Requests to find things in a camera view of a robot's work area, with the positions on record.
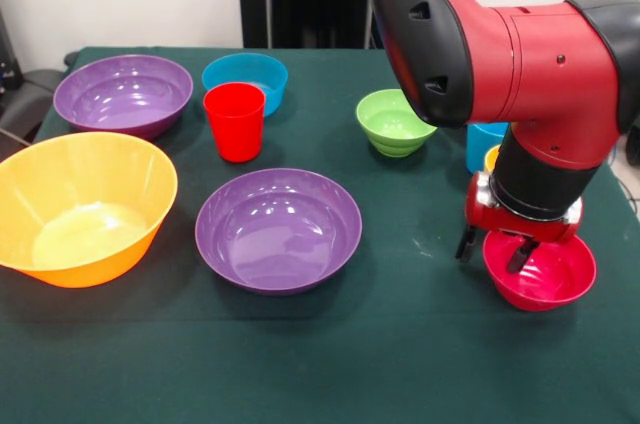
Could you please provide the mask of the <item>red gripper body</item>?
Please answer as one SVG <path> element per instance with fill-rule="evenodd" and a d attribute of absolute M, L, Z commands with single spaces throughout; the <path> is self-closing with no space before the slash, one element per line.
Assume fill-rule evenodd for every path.
<path fill-rule="evenodd" d="M 574 237 L 583 217 L 583 199 L 577 199 L 558 219 L 550 221 L 523 217 L 501 204 L 490 187 L 491 175 L 475 173 L 465 202 L 465 236 L 472 242 L 478 230 L 501 231 L 536 242 L 561 243 Z"/>

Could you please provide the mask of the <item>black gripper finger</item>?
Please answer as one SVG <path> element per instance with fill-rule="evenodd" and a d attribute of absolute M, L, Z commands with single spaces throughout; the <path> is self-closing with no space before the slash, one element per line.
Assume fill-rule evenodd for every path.
<path fill-rule="evenodd" d="M 473 255 L 477 239 L 477 228 L 467 224 L 459 241 L 455 258 L 461 263 L 467 263 Z"/>
<path fill-rule="evenodd" d="M 506 267 L 507 272 L 510 274 L 520 273 L 539 245 L 540 243 L 538 241 L 526 237 L 512 254 Z"/>

